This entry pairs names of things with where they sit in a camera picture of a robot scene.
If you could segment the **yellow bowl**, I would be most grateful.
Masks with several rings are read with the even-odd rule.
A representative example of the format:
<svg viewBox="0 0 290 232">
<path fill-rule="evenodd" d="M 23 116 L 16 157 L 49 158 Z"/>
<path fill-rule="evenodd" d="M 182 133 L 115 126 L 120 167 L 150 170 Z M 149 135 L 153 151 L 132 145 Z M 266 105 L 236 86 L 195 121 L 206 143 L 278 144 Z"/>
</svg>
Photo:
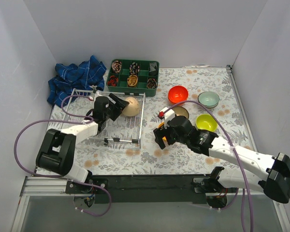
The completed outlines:
<svg viewBox="0 0 290 232">
<path fill-rule="evenodd" d="M 164 127 L 164 122 L 160 123 L 159 126 L 158 126 L 158 128 L 163 128 L 163 127 Z"/>
</svg>

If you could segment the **cream beige bowl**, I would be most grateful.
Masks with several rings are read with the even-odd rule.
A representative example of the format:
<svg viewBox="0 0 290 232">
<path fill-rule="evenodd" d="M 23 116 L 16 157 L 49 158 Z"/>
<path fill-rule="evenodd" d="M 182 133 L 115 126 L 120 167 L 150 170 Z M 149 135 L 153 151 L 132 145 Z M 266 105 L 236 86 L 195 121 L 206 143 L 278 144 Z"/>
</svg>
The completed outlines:
<svg viewBox="0 0 290 232">
<path fill-rule="evenodd" d="M 134 97 L 127 97 L 125 101 L 129 102 L 129 105 L 123 109 L 122 114 L 130 117 L 138 115 L 140 112 L 138 100 Z"/>
</svg>

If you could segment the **dark brown patterned bowl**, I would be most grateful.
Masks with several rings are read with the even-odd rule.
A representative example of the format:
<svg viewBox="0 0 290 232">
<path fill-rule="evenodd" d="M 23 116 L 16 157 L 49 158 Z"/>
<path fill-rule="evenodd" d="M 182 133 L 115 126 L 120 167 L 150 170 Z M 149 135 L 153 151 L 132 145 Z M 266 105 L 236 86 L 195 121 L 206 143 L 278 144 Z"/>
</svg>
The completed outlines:
<svg viewBox="0 0 290 232">
<path fill-rule="evenodd" d="M 186 119 L 189 119 L 189 112 L 186 108 L 177 106 L 174 107 L 172 110 L 174 111 L 176 116 L 184 116 Z"/>
</svg>

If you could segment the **lime green bowl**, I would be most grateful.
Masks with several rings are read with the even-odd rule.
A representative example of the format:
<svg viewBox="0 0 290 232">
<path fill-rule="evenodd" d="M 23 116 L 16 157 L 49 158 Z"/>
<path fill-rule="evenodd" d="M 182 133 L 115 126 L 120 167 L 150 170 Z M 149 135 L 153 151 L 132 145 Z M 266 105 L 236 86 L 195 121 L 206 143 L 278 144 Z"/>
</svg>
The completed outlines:
<svg viewBox="0 0 290 232">
<path fill-rule="evenodd" d="M 208 130 L 215 132 L 218 128 L 218 123 L 215 119 L 209 114 L 202 114 L 196 118 L 196 126 L 201 130 Z"/>
</svg>

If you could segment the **orange bowl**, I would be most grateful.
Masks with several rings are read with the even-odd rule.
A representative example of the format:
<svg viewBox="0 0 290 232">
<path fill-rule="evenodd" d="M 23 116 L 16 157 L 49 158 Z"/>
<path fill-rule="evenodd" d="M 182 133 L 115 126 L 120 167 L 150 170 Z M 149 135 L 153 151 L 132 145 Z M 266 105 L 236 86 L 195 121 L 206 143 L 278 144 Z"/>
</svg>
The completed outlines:
<svg viewBox="0 0 290 232">
<path fill-rule="evenodd" d="M 176 104 L 188 99 L 189 93 L 184 86 L 174 86 L 168 92 L 168 100 Z"/>
</svg>

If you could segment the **pale green white bowl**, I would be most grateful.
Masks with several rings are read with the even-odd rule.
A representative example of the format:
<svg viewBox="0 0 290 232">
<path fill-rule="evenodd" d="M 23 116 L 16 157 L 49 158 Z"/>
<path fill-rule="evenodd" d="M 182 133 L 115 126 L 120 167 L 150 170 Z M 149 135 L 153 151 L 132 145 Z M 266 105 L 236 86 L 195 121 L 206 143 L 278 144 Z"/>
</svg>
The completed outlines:
<svg viewBox="0 0 290 232">
<path fill-rule="evenodd" d="M 198 102 L 208 109 L 215 108 L 219 101 L 219 95 L 211 91 L 203 92 L 198 96 Z"/>
</svg>

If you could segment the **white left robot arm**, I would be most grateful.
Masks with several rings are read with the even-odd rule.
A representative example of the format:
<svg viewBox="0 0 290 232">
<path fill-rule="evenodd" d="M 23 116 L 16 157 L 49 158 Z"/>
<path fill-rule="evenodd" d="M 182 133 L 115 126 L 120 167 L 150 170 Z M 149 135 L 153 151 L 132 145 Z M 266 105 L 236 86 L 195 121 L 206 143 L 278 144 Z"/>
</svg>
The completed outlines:
<svg viewBox="0 0 290 232">
<path fill-rule="evenodd" d="M 80 116 L 83 120 L 63 130 L 49 129 L 36 158 L 37 167 L 75 182 L 82 193 L 89 193 L 93 189 L 93 181 L 90 171 L 74 163 L 76 145 L 102 132 L 106 122 L 116 121 L 130 104 L 112 93 L 108 97 L 87 98 L 93 101 L 93 108 L 85 116 Z"/>
</svg>

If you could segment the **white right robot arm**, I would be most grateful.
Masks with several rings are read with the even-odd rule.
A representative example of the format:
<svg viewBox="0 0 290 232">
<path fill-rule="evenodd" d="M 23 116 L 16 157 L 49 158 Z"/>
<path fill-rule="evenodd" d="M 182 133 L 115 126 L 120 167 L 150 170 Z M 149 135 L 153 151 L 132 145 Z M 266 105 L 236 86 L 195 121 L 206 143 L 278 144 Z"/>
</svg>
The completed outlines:
<svg viewBox="0 0 290 232">
<path fill-rule="evenodd" d="M 153 133 L 161 149 L 167 144 L 181 143 L 197 154 L 225 160 L 244 169 L 239 174 L 223 170 L 220 175 L 211 177 L 209 186 L 214 192 L 243 188 L 263 192 L 279 203 L 290 201 L 290 157 L 286 154 L 273 156 L 233 146 L 214 132 L 197 129 L 184 116 L 175 116 Z"/>
</svg>

